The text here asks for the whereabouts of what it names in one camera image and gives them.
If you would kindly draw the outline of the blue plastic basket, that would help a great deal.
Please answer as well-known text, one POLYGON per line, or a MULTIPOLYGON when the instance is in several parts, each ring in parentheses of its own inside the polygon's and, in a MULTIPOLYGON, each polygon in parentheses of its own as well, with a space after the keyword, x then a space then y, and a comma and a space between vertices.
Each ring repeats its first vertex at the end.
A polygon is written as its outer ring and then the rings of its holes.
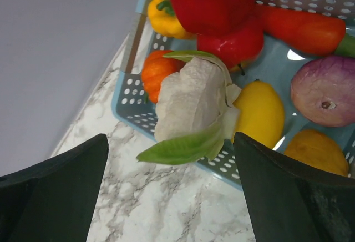
MULTIPOLYGON (((149 2, 150 0, 138 0, 136 17, 128 36, 111 109, 121 122, 153 139, 156 123, 155 107, 146 100, 140 75, 132 72, 149 2)), ((336 17, 345 21, 349 34, 354 34, 354 0, 257 0, 257 2, 336 17)), ((297 70, 310 59, 310 56, 291 49, 275 38, 266 36, 260 57, 247 68, 246 75, 234 74, 232 76, 232 80, 240 86, 254 79, 265 81, 273 86, 282 99, 286 112, 286 125, 281 140, 275 146, 276 151, 284 151, 288 142, 298 131, 311 126, 311 123, 299 115, 292 105, 288 85, 297 70)), ((241 188, 233 148, 229 142, 225 143, 215 161, 202 159, 197 165, 233 187, 241 188)))

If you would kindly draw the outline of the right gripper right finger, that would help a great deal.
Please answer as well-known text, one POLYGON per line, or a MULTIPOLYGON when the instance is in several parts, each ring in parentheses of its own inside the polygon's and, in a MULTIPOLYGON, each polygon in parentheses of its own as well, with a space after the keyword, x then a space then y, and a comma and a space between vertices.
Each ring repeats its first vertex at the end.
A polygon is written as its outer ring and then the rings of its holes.
POLYGON ((244 133, 234 154, 256 241, 354 241, 354 179, 303 164, 244 133))

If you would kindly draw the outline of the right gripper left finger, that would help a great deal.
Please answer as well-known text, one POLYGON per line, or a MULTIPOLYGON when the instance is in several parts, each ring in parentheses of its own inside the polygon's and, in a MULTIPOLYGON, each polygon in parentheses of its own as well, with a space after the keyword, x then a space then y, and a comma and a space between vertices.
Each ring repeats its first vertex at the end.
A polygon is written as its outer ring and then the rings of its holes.
POLYGON ((1 177, 1 241, 86 241, 109 155, 105 134, 1 177))

